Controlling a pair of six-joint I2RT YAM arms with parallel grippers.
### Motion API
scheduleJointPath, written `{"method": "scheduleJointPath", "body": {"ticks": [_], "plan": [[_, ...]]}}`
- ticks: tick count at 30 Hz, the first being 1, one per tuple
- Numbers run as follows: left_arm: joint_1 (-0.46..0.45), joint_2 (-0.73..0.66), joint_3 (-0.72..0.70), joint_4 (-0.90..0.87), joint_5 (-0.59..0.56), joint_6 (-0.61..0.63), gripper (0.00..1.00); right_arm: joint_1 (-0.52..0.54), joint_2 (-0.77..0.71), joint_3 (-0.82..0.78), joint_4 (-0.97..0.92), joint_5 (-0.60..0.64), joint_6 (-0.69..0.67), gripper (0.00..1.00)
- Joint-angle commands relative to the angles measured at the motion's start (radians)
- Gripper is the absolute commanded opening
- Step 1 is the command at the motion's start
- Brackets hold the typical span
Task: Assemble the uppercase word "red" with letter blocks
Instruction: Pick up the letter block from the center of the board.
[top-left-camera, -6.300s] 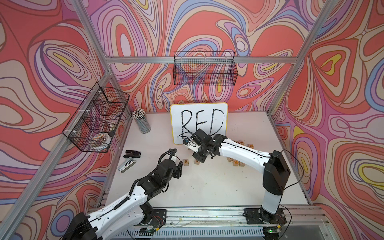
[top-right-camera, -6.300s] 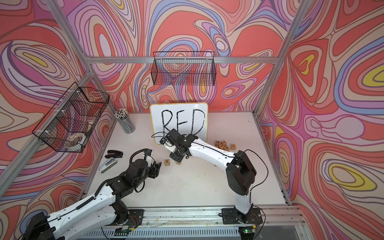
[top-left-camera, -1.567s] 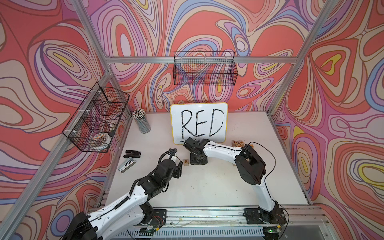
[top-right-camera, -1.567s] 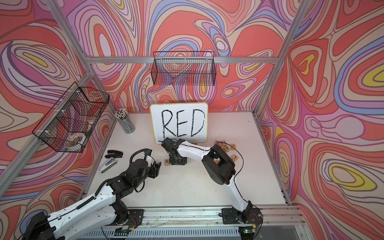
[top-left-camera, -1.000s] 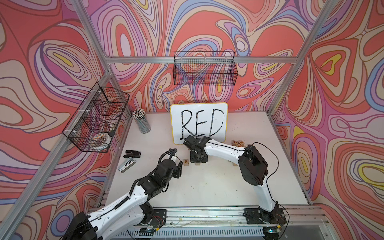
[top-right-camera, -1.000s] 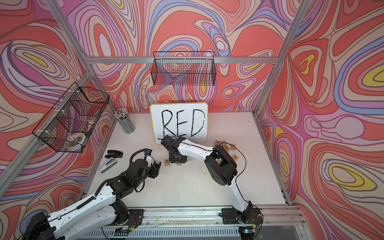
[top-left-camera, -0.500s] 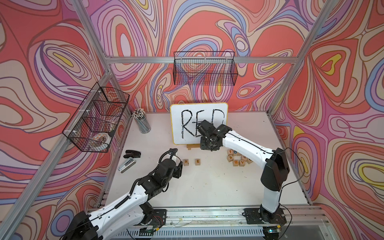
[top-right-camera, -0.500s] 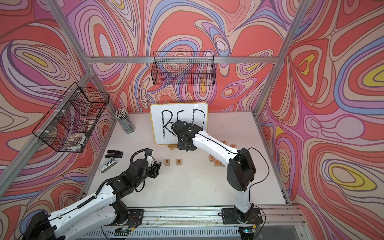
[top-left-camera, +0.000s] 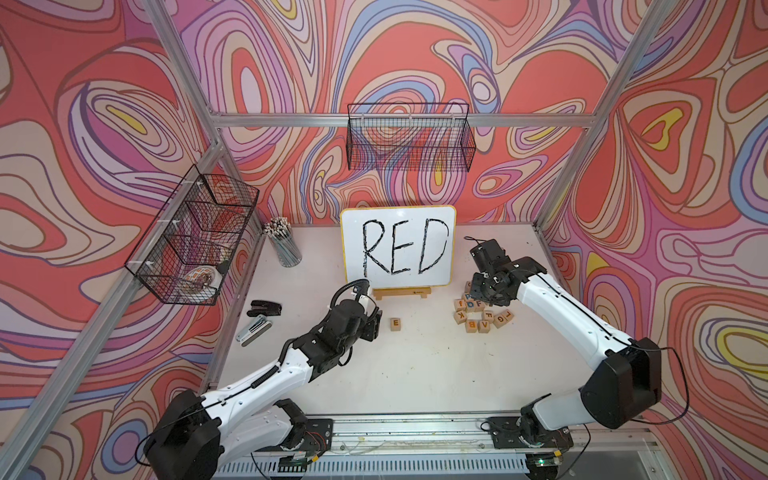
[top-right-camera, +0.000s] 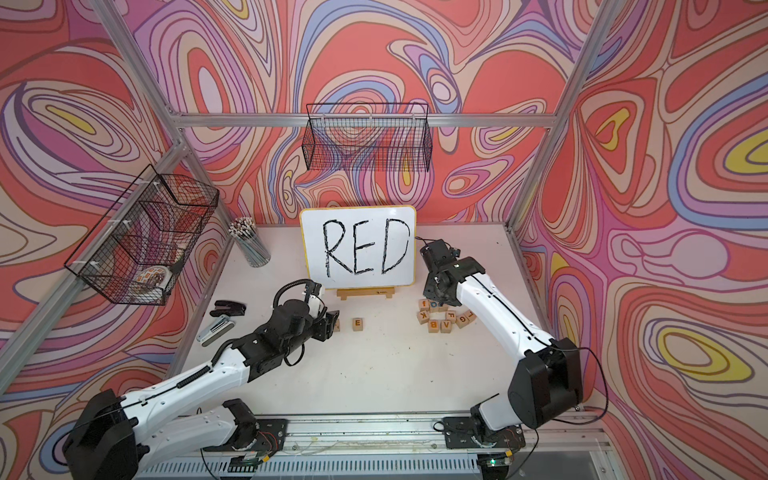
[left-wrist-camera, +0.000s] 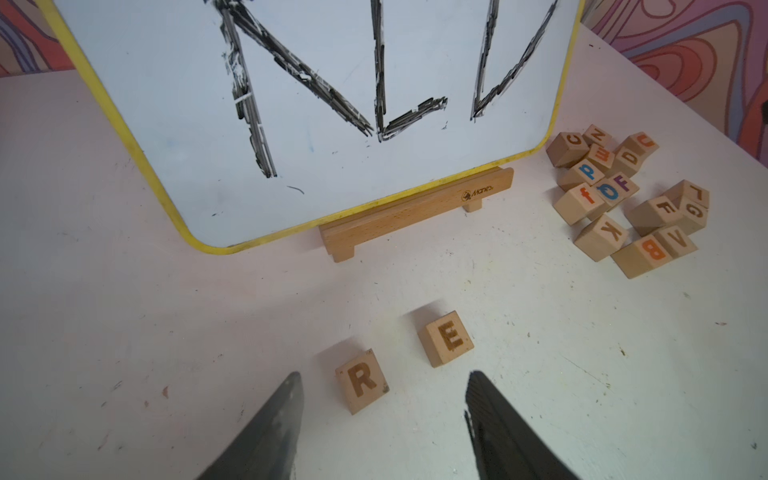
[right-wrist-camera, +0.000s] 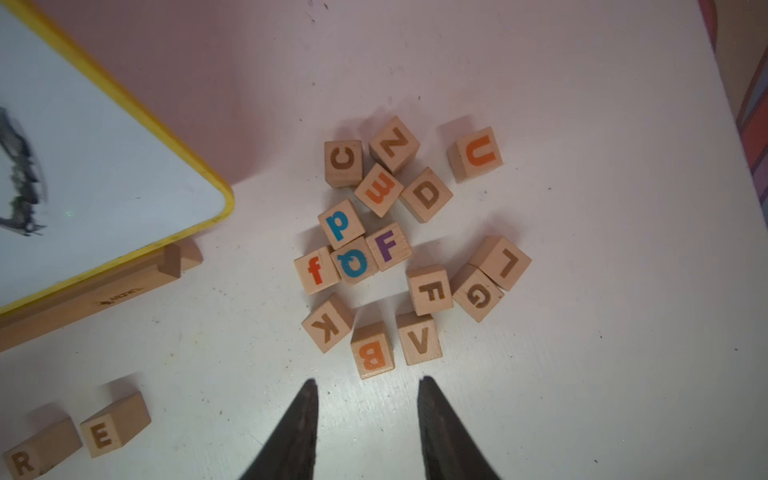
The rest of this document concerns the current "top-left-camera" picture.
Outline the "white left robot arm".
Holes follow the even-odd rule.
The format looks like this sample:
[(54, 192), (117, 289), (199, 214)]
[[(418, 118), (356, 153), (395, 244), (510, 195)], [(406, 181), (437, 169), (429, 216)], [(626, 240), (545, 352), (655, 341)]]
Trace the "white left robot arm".
[(377, 338), (381, 317), (365, 294), (334, 299), (325, 317), (287, 340), (276, 360), (219, 390), (182, 391), (141, 446), (147, 464), (159, 479), (210, 479), (246, 453), (301, 447), (307, 420), (289, 393), (346, 365), (357, 340)]

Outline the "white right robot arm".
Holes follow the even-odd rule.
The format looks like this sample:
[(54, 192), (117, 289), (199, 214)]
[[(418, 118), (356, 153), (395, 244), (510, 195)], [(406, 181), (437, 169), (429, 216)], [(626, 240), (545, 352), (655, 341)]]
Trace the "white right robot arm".
[(617, 429), (659, 403), (662, 355), (656, 343), (635, 340), (599, 318), (530, 256), (513, 260), (494, 239), (477, 240), (470, 255), (478, 269), (472, 298), (498, 307), (522, 303), (560, 333), (592, 370), (584, 385), (544, 395), (520, 410), (516, 430), (521, 442), (538, 447), (576, 424)]

